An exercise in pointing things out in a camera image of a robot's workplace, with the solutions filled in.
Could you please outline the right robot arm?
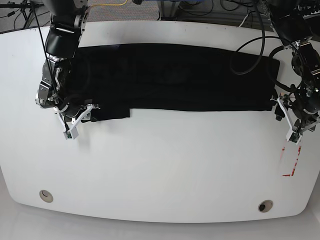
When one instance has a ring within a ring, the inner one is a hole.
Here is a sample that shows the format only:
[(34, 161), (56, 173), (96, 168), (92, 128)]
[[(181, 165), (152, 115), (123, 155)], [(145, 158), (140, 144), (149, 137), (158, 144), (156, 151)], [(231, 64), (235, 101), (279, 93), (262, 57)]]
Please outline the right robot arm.
[(85, 78), (73, 66), (73, 58), (85, 31), (90, 13), (86, 0), (45, 0), (50, 12), (50, 26), (46, 39), (41, 41), (45, 62), (35, 103), (42, 109), (52, 108), (63, 126), (65, 138), (78, 136), (77, 125), (91, 120), (91, 111), (99, 108), (91, 83), (91, 66), (84, 55)]

